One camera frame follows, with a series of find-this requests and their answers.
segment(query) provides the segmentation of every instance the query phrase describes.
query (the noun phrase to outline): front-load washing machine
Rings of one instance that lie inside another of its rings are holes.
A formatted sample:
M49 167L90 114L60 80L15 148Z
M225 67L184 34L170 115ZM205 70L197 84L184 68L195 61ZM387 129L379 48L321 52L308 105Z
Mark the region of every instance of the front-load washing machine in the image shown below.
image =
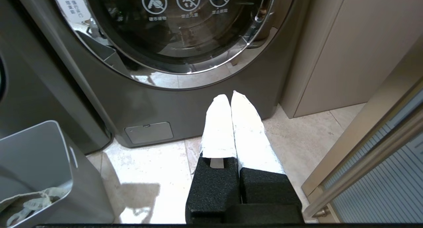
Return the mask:
M84 154L106 146L111 133L23 6L0 6L0 138L55 120Z
M309 0L20 0L119 143L203 133L213 98L274 113Z

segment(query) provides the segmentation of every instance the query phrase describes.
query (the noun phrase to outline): washing machine door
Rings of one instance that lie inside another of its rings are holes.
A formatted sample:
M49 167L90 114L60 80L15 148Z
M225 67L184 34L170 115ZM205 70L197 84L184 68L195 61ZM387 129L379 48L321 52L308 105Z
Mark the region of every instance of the washing machine door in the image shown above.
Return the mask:
M3 61L0 59L0 100L3 97L3 92L6 86L5 80Z
M56 0L77 37L110 68L174 89L235 73L225 64L252 43L273 1Z

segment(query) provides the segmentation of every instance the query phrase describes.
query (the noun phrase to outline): tile floor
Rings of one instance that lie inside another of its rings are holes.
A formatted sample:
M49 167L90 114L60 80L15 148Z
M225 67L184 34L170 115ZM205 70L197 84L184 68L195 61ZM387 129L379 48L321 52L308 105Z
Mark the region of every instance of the tile floor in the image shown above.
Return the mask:
M263 121L303 208L301 185L364 104L288 119L279 106ZM201 137L129 149L113 141L88 159L104 180L115 223L185 223L185 202Z

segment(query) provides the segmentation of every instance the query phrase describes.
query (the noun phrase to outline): white label sticker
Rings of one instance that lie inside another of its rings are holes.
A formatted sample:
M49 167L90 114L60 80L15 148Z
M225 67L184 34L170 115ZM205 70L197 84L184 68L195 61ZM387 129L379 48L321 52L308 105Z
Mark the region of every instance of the white label sticker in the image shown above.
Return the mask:
M78 23L91 18L83 0L57 0L57 2L70 22Z
M189 14L182 14L181 18L191 18L191 17L198 17L198 13L189 13Z
M217 10L213 10L213 11L211 11L212 13L211 14L220 14L220 13L227 13L228 12L228 8L225 8L225 9L217 9Z

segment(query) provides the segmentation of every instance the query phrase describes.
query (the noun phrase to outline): gray trash bin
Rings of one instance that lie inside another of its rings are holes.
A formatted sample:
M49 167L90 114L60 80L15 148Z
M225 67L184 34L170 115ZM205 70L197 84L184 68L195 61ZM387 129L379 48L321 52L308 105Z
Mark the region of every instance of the gray trash bin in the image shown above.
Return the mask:
M100 173L56 121L45 121L0 139L0 201L49 187L67 187L70 192L12 227L113 222Z

